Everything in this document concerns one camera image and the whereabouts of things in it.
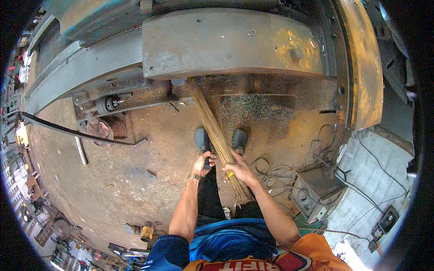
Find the gray shoe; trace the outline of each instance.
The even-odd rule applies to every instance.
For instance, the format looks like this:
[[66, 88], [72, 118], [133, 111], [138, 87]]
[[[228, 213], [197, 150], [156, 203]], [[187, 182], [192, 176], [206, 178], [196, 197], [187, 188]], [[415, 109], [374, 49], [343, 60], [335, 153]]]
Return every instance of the gray shoe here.
[[243, 129], [236, 129], [232, 134], [232, 149], [242, 150], [242, 154], [246, 150], [247, 146], [247, 133]]
[[199, 127], [194, 132], [194, 142], [196, 143], [198, 151], [211, 150], [210, 137], [208, 136], [208, 133], [207, 131], [205, 131], [205, 128], [203, 126]]

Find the person's left hand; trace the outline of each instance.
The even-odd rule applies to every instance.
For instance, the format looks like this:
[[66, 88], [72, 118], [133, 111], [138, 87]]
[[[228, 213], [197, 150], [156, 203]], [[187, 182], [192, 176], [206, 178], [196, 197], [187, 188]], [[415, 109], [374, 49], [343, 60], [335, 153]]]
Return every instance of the person's left hand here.
[[199, 154], [199, 156], [197, 157], [197, 160], [194, 163], [193, 168], [191, 169], [192, 174], [197, 174], [197, 175], [203, 177], [203, 176], [207, 175], [208, 172], [211, 171], [211, 170], [204, 169], [205, 160], [207, 157], [210, 158], [210, 166], [211, 167], [215, 166], [217, 156], [213, 152], [210, 152], [210, 151], [206, 151], [205, 153], [201, 152]]

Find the metal box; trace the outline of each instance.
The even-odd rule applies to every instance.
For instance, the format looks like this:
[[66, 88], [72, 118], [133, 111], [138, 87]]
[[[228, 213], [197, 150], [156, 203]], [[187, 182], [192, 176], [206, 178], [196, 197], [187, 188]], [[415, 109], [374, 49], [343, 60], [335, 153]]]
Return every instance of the metal box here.
[[327, 167], [298, 172], [290, 195], [307, 223], [321, 220], [337, 207], [347, 186]]

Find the wristwatch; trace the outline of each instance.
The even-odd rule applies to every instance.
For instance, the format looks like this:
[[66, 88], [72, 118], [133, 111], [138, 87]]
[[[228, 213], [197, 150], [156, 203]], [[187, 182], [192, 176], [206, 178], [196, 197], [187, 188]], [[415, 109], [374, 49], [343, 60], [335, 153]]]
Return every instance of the wristwatch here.
[[202, 176], [197, 175], [197, 174], [190, 173], [190, 174], [188, 175], [188, 178], [189, 178], [189, 179], [196, 179], [196, 180], [198, 180], [198, 181], [200, 182], [201, 179], [202, 179]]

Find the black pants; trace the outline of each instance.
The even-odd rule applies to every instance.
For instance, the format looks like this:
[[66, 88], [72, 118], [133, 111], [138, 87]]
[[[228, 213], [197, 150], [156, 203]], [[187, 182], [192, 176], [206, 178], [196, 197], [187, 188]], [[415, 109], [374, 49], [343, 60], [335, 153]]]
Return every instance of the black pants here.
[[[197, 223], [196, 227], [206, 225], [209, 223], [225, 220], [223, 207], [220, 203], [218, 196], [216, 167], [214, 166], [211, 171], [202, 177], [197, 189]], [[234, 219], [237, 218], [261, 218], [262, 212], [256, 201], [249, 202], [240, 207], [237, 206], [235, 210]]]

